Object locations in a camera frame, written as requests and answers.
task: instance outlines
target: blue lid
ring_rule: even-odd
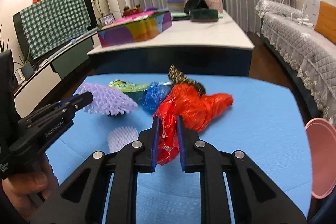
[[[178,3],[178,2],[183,2],[184,0],[167,0],[168,3]]]

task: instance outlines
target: green round container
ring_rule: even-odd
[[[195,9],[190,11],[192,22],[216,22],[218,21],[218,10]]]

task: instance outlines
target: crumpled red plastic bag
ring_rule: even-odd
[[[170,95],[175,98],[175,116],[182,115],[185,127],[197,132],[204,130],[212,119],[233,104],[230,94],[204,94],[200,97],[193,86],[185,83],[175,85]]]
[[[160,132],[157,163],[165,165],[179,154],[179,143],[176,135],[176,116],[174,97],[168,95],[159,105],[154,116],[161,118],[162,131]]]

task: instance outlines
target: coffee table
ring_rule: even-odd
[[[97,74],[167,73],[174,64],[184,73],[248,76],[254,45],[224,12],[214,23],[174,21],[145,42],[102,47],[88,52]]]
[[[230,93],[233,106],[212,121],[200,139],[218,150],[243,150],[307,216],[312,187],[310,149],[304,124],[290,90],[247,77],[191,75],[207,94]],[[115,79],[134,83],[167,81],[167,75],[95,75],[86,82],[108,84]],[[152,117],[141,108],[120,117],[77,112],[74,125],[47,151],[59,182],[63,182],[96,150],[109,152],[108,134],[120,126],[139,132],[151,127]],[[138,175],[137,223],[200,222],[198,174],[185,174],[177,157],[153,174]]]

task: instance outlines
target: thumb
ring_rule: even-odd
[[[21,196],[41,192],[48,186],[48,178],[43,172],[14,174],[3,183],[8,191]]]

